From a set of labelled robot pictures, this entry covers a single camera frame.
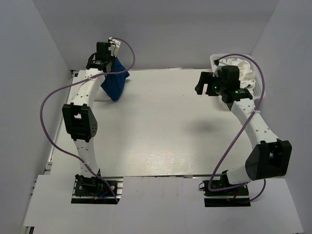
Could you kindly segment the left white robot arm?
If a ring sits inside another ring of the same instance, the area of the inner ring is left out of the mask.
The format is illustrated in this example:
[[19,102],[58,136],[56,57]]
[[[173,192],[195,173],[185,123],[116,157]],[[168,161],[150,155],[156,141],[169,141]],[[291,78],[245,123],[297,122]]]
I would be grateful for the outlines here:
[[92,107],[101,84],[105,81],[104,72],[110,72],[115,57],[112,51],[116,47],[112,41],[97,42],[96,52],[92,54],[86,65],[87,80],[79,87],[76,96],[62,108],[65,128],[74,141],[80,162],[80,175],[84,177],[100,176],[100,168],[96,161],[94,137],[98,130],[98,122]]

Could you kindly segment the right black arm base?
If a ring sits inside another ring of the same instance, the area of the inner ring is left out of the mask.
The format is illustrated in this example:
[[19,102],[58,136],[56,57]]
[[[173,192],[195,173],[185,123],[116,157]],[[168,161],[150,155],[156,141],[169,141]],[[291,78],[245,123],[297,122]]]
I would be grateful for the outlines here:
[[212,192],[208,189],[208,180],[202,181],[198,188],[204,192],[204,204],[209,208],[250,207],[248,187],[245,185],[228,191]]

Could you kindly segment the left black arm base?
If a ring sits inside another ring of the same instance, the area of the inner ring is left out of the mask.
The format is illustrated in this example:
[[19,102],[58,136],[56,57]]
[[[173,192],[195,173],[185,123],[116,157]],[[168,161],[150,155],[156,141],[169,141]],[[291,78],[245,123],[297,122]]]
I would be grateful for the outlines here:
[[109,204],[117,205],[117,201],[111,190],[119,201],[122,194],[123,178],[106,178],[109,186],[103,181],[97,181],[97,185],[87,185],[75,180],[71,203],[72,204]]

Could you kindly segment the blue t-shirt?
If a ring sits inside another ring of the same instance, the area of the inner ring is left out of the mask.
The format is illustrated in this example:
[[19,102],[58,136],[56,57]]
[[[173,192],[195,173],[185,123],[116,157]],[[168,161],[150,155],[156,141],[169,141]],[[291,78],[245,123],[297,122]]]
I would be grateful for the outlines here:
[[121,74],[106,76],[105,81],[101,84],[101,88],[112,101],[118,101],[121,97],[126,78],[129,75],[129,72],[127,71]]

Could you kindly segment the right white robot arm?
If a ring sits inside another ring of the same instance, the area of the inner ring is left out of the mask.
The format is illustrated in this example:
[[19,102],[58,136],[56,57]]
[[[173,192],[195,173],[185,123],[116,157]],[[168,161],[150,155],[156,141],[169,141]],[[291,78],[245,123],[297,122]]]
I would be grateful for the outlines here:
[[250,91],[241,88],[237,66],[225,65],[215,72],[201,72],[195,91],[198,95],[220,96],[242,125],[225,153],[230,152],[243,132],[247,134],[253,148],[243,165],[222,172],[216,185],[213,185],[217,172],[214,169],[207,185],[209,192],[230,195],[249,182],[286,175],[292,145],[270,130]]

